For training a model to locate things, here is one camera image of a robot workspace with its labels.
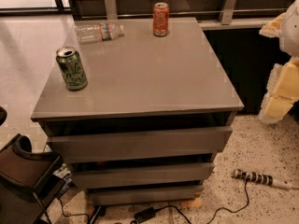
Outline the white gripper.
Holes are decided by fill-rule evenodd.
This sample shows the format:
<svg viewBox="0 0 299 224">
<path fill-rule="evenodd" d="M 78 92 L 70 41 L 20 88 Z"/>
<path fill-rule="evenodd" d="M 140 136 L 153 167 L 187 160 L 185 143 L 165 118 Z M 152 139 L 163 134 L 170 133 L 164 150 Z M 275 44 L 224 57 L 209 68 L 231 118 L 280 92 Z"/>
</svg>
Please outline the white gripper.
<svg viewBox="0 0 299 224">
<path fill-rule="evenodd" d="M 264 25 L 260 35 L 279 37 L 279 47 L 290 56 L 299 56 L 299 0 L 286 13 Z M 284 65 L 276 63 L 270 72 L 267 92 L 261 103 L 258 118 L 266 124 L 283 120 L 299 100 L 299 58 L 291 57 Z"/>
</svg>

